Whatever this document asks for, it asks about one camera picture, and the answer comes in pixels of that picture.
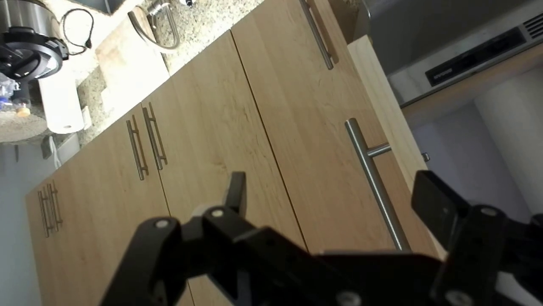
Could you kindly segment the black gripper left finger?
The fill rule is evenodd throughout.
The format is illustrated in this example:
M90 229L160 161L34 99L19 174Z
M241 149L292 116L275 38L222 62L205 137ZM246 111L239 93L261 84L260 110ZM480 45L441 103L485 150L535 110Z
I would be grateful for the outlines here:
M227 184L224 205L238 213L246 212L246 173L233 171Z

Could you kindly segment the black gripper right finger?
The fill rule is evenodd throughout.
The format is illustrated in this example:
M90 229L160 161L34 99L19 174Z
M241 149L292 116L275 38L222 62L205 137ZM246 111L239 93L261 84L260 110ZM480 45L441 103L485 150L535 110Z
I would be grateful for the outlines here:
M431 169L419 169L411 205L431 234L450 249L470 203Z

